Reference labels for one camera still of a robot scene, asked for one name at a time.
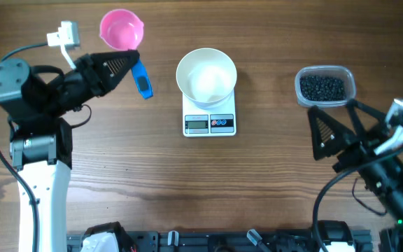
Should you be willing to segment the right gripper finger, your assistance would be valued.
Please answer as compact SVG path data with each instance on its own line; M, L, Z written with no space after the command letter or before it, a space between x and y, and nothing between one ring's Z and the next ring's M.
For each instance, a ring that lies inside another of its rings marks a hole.
M375 108L372 108L366 104L363 104L362 102L357 101L355 99L351 99L346 104L346 109L348 111L353 128L357 135L365 135L367 133L367 130L365 129L364 125L362 124L362 122L356 112L357 110L360 110L363 113L366 113L370 117L377 120L377 123L375 124L375 126L372 127L372 129L376 128L376 129L384 130L386 128L386 123L385 123L386 114L384 114L381 111L376 110Z
M312 106L307 115L315 160L336 155L357 142L353 131L319 107Z

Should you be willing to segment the pink scoop with blue handle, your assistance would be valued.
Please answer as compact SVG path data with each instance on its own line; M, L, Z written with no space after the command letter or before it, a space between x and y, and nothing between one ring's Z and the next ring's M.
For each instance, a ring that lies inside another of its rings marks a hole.
M143 40L144 23L132 11L115 9L107 12L99 25L99 37L112 49L136 50ZM144 99L153 96L153 88L145 66L138 59L131 69L139 94Z

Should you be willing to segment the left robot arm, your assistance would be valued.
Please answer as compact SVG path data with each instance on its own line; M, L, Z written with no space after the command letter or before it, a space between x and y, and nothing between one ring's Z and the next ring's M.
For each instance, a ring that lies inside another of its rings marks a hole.
M68 73L19 58L0 61L0 107L10 127L11 161L4 164L20 191L20 251L67 251L74 127L62 116L107 95L139 62L136 50L83 55Z

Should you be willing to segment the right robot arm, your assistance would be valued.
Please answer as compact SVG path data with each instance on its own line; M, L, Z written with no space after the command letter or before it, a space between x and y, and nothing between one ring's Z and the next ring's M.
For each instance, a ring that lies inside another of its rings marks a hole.
M403 251L403 99L394 99L382 113L355 99L346 104L353 128L349 129L324 110L312 106L307 114L311 129L313 157L335 156L336 176L319 192L313 206L312 236L319 251L356 251L352 239L340 238L331 222L318 218L326 192L354 172L384 207L378 215L390 214L397 224L379 233L380 251Z

